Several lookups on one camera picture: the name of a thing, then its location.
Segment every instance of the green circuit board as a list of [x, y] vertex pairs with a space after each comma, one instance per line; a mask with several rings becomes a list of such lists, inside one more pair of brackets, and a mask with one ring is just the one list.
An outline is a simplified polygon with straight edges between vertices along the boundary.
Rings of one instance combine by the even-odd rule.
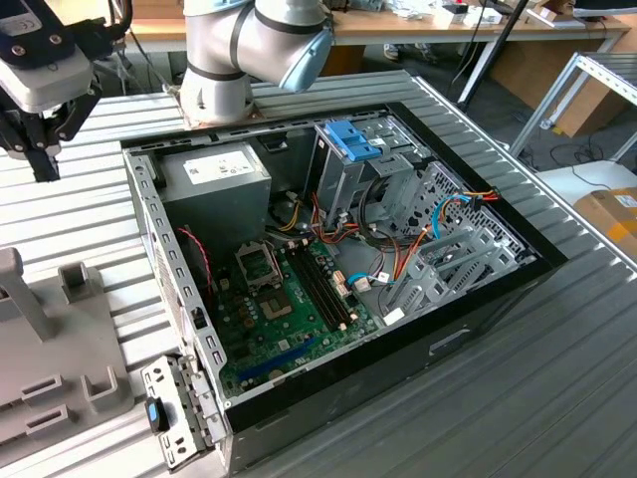
[[[335, 266], [326, 248], [321, 243], [313, 243], [309, 252], [324, 276], [330, 277]], [[274, 257], [283, 275], [278, 289], [250, 294], [236, 262], [221, 271], [228, 282], [226, 290], [219, 292], [218, 310], [213, 317], [228, 359], [221, 370], [227, 396], [237, 396], [377, 330], [365, 307], [353, 297], [341, 302], [356, 319], [344, 330], [330, 330], [284, 251], [274, 251]], [[257, 257], [250, 259], [256, 269], [264, 268]], [[335, 287], [332, 279], [329, 282]], [[281, 315], [272, 318], [272, 309], [264, 310], [267, 303], [273, 304]]]

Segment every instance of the ribbed metal surface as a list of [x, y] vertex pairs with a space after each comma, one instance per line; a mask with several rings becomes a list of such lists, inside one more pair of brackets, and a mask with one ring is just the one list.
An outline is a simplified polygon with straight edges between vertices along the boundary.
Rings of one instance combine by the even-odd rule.
[[[405, 73], [324, 79], [297, 96], [271, 86], [255, 93], [269, 118], [404, 102], [572, 261], [472, 347], [243, 476], [633, 476], [634, 263], [618, 258], [520, 164]], [[0, 156], [0, 246], [18, 247], [30, 281], [76, 260], [101, 269], [139, 402], [139, 369], [174, 351], [177, 341], [138, 238], [117, 141], [180, 125], [164, 95], [105, 100], [60, 155], [64, 180], [34, 184], [25, 163]], [[217, 465], [211, 455], [184, 476], [215, 476]], [[0, 476], [105, 470], [165, 475], [141, 403]]]
[[637, 54], [586, 53], [578, 59], [577, 66], [637, 105]]

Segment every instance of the ram slot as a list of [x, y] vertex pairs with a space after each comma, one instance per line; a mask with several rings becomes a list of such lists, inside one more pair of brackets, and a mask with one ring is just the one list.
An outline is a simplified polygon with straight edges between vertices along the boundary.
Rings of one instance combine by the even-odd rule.
[[315, 262], [314, 256], [307, 249], [289, 251], [287, 256], [288, 262], [318, 309], [327, 328], [334, 332], [338, 330], [340, 324], [349, 324], [351, 322], [349, 313]]

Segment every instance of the sticker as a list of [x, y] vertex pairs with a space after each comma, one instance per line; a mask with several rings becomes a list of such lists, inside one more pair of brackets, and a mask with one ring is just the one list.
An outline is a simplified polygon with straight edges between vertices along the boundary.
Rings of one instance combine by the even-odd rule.
[[637, 199], [633, 196], [628, 195], [616, 195], [615, 199], [617, 199], [624, 207], [637, 207]]
[[376, 281], [382, 284], [387, 284], [389, 282], [389, 274], [387, 274], [386, 272], [379, 273]]
[[385, 140], [383, 138], [381, 138], [381, 137], [375, 137], [374, 139], [370, 139], [369, 140], [369, 144], [371, 144], [372, 146], [385, 146], [385, 145], [387, 145]]
[[396, 322], [398, 322], [403, 317], [405, 317], [405, 313], [402, 312], [402, 309], [397, 307], [396, 309], [391, 311], [389, 314], [387, 314], [385, 317], [383, 317], [382, 320], [386, 326], [391, 326], [395, 324]]
[[190, 159], [183, 163], [183, 167], [193, 184], [203, 184], [255, 171], [242, 151]]

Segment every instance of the blue drive bracket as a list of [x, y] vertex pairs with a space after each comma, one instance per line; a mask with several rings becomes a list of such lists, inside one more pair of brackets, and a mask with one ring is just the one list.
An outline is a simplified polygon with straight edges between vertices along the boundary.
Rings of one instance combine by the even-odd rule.
[[325, 124], [325, 130], [333, 141], [342, 147], [352, 162], [366, 161], [382, 155], [382, 151], [367, 142], [365, 135], [349, 121]]

